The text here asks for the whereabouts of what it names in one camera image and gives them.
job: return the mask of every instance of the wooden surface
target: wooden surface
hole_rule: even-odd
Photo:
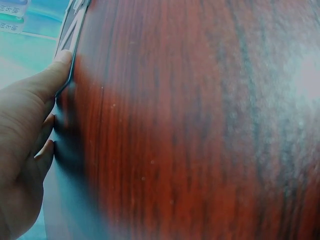
[[[48,239],[319,239],[320,2],[92,1]]]

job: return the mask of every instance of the reddish-brown wood grain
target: reddish-brown wood grain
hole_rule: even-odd
[[[318,239],[319,14],[93,0],[58,99],[48,238]]]

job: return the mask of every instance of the skin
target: skin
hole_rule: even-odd
[[[55,94],[67,80],[68,51],[45,71],[0,90],[0,239],[16,239],[36,222],[54,157],[48,140]]]

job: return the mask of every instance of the blurry background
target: blurry background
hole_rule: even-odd
[[[0,89],[50,64],[68,3],[69,0],[32,0],[23,17],[22,34],[0,31]],[[46,239],[41,211],[37,223],[20,240]]]

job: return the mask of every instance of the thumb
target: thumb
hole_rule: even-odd
[[[38,96],[46,103],[66,83],[70,72],[71,61],[72,53],[68,50],[63,50],[44,71],[21,80],[16,84],[24,90]]]

